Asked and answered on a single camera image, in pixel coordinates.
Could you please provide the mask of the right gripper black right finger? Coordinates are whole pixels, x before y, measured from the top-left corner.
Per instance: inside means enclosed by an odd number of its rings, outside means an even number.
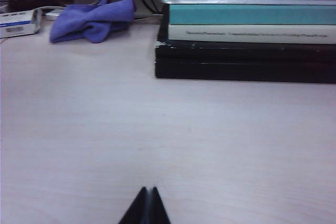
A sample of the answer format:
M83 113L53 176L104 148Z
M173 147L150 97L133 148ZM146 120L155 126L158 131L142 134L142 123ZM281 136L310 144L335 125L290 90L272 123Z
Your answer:
M150 223L170 224L168 214L165 210L163 201L156 187L152 190L152 201L150 208Z

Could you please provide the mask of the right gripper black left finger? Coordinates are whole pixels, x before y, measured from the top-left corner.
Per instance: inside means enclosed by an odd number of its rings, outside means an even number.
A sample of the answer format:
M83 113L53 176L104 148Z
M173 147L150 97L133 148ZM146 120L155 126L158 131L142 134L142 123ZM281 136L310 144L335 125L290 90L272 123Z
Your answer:
M143 223L148 190L142 187L118 224Z

